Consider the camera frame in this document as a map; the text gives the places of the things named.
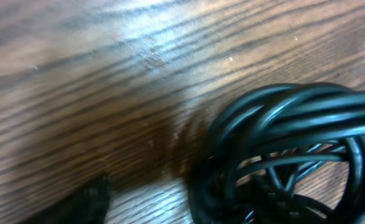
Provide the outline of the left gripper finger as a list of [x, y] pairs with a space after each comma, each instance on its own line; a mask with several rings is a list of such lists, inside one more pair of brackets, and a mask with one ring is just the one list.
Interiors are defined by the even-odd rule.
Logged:
[[104, 224], [110, 198], [109, 176], [99, 175], [21, 224]]

